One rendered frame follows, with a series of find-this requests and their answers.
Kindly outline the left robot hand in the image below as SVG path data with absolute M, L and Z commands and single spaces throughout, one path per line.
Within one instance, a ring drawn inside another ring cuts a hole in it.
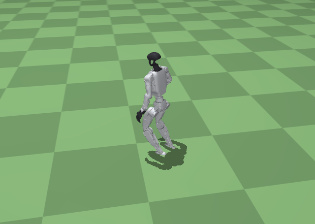
M 138 122 L 140 122 L 140 119 L 142 117 L 142 114 L 144 114 L 146 111 L 141 112 L 141 110 L 139 112 L 137 112 L 137 116 L 136 119 L 138 120 Z

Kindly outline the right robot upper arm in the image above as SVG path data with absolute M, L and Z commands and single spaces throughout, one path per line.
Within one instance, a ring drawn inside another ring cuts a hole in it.
M 168 67 L 166 67 L 166 66 L 162 66 L 162 67 L 164 67 L 164 69 L 165 69 L 165 71 L 166 71 L 166 82 L 167 82 L 167 83 L 171 83 L 172 77 L 171 77 L 171 75 L 170 75 L 170 73 L 169 73 L 169 71 L 168 71 Z

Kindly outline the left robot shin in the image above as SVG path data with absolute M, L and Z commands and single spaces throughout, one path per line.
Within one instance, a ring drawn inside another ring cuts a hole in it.
M 150 131 L 148 131 L 148 130 L 145 130 L 143 133 L 144 133 L 146 139 L 149 141 L 149 143 L 152 146 L 154 146 L 154 148 L 158 151 L 158 153 L 162 154 L 163 150 L 161 149 L 161 147 L 158 143 L 156 135 L 154 133 L 151 134 Z

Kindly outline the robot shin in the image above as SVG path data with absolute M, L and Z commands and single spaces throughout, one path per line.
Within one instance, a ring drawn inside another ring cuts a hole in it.
M 148 131 L 148 130 L 145 130 L 143 133 L 144 133 L 146 139 L 149 141 L 149 143 L 152 146 L 154 146 L 154 148 L 158 151 L 158 153 L 162 154 L 163 150 L 161 149 L 161 147 L 158 143 L 156 135 L 154 133 L 151 134 L 150 131 Z
M 164 123 L 164 121 L 163 121 Z M 163 128 L 158 129 L 158 131 L 160 132 L 161 136 L 165 139 L 165 141 L 167 142 L 167 144 L 172 147 L 172 141 L 170 139 L 169 133 L 168 133 L 168 129 L 164 124 Z

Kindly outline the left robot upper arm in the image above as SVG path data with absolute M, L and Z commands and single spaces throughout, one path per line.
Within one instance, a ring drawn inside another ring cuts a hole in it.
M 145 88 L 146 88 L 146 94 L 148 95 L 148 99 L 151 99 L 153 97 L 152 95 L 152 81 L 153 81 L 153 74 L 149 73 L 144 77 L 145 81 Z

